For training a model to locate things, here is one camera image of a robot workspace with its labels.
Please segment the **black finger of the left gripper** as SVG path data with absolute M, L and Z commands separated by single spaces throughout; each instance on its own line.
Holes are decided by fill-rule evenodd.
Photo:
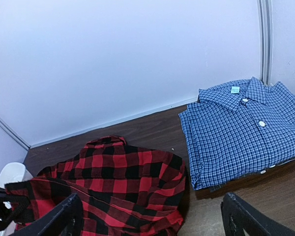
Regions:
M 7 208 L 5 202 L 17 203 L 17 207 L 14 210 Z M 12 221 L 16 220 L 29 204 L 27 197 L 9 195 L 3 188 L 0 188 L 0 231 L 5 230 Z

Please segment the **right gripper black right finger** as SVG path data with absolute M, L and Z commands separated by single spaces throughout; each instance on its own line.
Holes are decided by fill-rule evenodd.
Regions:
M 235 193 L 227 193 L 221 203 L 227 236 L 295 236 L 295 231 L 270 219 Z

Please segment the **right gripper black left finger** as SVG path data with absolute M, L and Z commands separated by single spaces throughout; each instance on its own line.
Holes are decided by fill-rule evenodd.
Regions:
M 27 227 L 28 236 L 79 236 L 83 228 L 83 205 L 71 194 L 42 218 Z

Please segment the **red black plaid shirt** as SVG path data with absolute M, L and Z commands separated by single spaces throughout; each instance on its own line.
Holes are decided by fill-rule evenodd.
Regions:
M 6 184 L 5 190 L 30 202 L 17 229 L 77 194 L 83 236 L 175 236 L 183 224 L 178 205 L 185 181 L 181 157 L 108 136 L 88 142 L 75 157 L 28 181 Z

